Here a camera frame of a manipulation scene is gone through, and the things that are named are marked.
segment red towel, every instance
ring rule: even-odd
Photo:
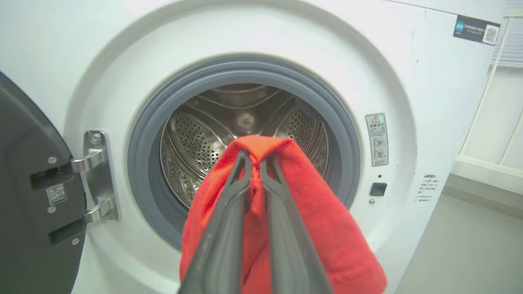
[[[386,277],[361,231],[300,147],[291,139],[246,136],[232,142],[201,184],[182,242],[183,280],[238,152],[251,153],[251,210],[245,215],[242,293],[270,293],[268,224],[259,162],[274,153],[336,294],[382,293]]]

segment qr code sticker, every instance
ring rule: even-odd
[[[47,198],[49,199],[49,204],[54,206],[62,201],[67,200],[67,195],[65,194],[64,185],[60,184],[51,188],[47,188]]]
[[[483,43],[490,45],[496,45],[497,33],[499,28],[491,25],[487,25],[485,28],[485,35],[483,36]]]

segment front-loading washing machine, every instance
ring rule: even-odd
[[[298,142],[393,292],[470,126],[502,7],[17,1],[0,16],[4,290],[176,291],[201,180],[232,140],[263,134]],[[470,19],[490,39],[456,35]]]

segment warning label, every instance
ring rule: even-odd
[[[389,142],[385,114],[367,115],[365,119],[369,130],[372,166],[387,165],[389,163]]]

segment black sticker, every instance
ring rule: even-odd
[[[458,15],[454,37],[488,45],[496,45],[500,24]]]

